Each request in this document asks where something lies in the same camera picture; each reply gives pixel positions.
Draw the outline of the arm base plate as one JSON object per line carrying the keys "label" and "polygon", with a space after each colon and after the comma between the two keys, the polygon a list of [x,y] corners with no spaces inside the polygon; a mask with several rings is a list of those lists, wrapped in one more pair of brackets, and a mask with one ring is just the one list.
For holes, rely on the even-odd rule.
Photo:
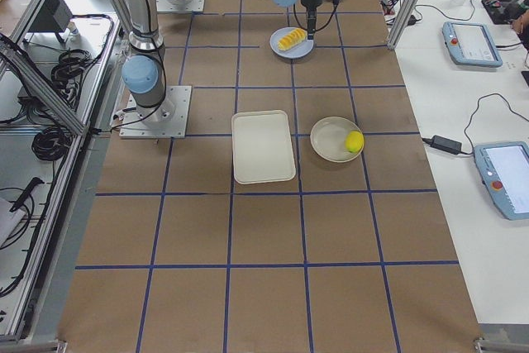
{"label": "arm base plate", "polygon": [[168,0],[156,0],[158,13],[201,13],[204,9],[205,0],[192,0],[187,4],[174,4]]}
{"label": "arm base plate", "polygon": [[165,100],[154,112],[137,107],[130,94],[127,106],[133,110],[124,114],[125,126],[120,128],[119,136],[123,139],[184,138],[191,96],[191,86],[168,86]]}

